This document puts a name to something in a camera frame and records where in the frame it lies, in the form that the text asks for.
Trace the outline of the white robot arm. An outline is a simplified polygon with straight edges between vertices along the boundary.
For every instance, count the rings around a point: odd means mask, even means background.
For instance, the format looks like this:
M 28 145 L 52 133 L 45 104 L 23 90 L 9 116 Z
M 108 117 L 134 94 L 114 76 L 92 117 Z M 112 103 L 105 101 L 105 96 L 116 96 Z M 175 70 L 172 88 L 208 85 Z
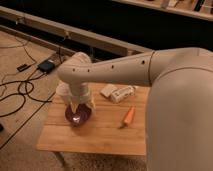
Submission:
M 93 63 L 74 54 L 58 69 L 71 99 L 91 99 L 90 82 L 148 86 L 148 171 L 213 171 L 213 52 L 158 50 Z

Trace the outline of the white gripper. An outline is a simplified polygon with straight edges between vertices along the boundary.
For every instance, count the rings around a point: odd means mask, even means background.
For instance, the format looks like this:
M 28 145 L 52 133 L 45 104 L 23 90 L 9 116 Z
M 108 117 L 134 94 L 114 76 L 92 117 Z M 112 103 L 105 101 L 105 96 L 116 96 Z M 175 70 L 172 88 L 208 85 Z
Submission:
M 78 104 L 83 104 L 86 102 L 86 106 L 88 108 L 91 110 L 95 109 L 94 101 L 89 101 L 91 99 L 91 91 L 87 83 L 70 84 L 69 89 L 71 100 L 75 102 L 70 102 L 70 108 L 72 112 L 77 111 Z

